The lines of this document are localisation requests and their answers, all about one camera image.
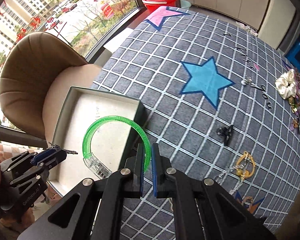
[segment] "open box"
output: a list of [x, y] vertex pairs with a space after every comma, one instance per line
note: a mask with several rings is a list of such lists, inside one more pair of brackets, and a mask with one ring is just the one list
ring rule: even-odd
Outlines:
[[[61, 109], [53, 144], [78, 152], [50, 170], [48, 182], [61, 195], [67, 194], [85, 178], [99, 178], [85, 165], [82, 141], [90, 125], [101, 117], [118, 115], [141, 121], [143, 104], [139, 99], [101, 90], [71, 87]], [[109, 122], [102, 125], [91, 141], [91, 151], [112, 172], [123, 168], [137, 133], [129, 125]]]

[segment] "red bucket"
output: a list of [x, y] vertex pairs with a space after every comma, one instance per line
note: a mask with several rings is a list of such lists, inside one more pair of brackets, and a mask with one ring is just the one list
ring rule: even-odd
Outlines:
[[157, 10], [160, 6], [176, 6], [176, 0], [164, 0], [164, 1], [148, 1], [142, 0], [145, 7], [150, 11], [150, 13]]

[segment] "building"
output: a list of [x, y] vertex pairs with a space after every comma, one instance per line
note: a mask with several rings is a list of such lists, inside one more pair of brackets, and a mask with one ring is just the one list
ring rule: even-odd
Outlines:
[[63, 0], [5, 0], [0, 6], [0, 52], [6, 55], [16, 43], [20, 28], [28, 32], [34, 17], [44, 23], [54, 12], [53, 8]]

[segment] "silver screw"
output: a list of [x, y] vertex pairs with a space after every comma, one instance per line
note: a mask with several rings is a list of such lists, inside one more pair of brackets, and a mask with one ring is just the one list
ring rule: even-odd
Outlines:
[[167, 173], [168, 174], [175, 174], [177, 170], [175, 168], [167, 168]]
[[92, 179], [84, 179], [84, 180], [82, 181], [82, 184], [83, 184], [84, 186], [90, 186], [90, 185], [92, 184]]
[[128, 168], [123, 168], [120, 172], [121, 172], [122, 175], [130, 174], [130, 170]]
[[213, 182], [213, 179], [206, 178], [206, 179], [204, 179], [203, 183], [207, 186], [211, 186], [211, 185], [213, 185], [214, 182]]

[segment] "parked car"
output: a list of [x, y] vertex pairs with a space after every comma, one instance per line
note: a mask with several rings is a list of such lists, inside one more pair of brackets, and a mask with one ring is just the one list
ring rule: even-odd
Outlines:
[[77, 7], [76, 3], [68, 3], [61, 9], [61, 11], [66, 13], [66, 12], [73, 10], [76, 7]]
[[48, 30], [54, 28], [58, 23], [59, 23], [59, 19], [57, 18], [54, 18], [54, 17], [50, 17], [48, 20], [47, 20], [47, 23], [46, 23], [46, 28]]

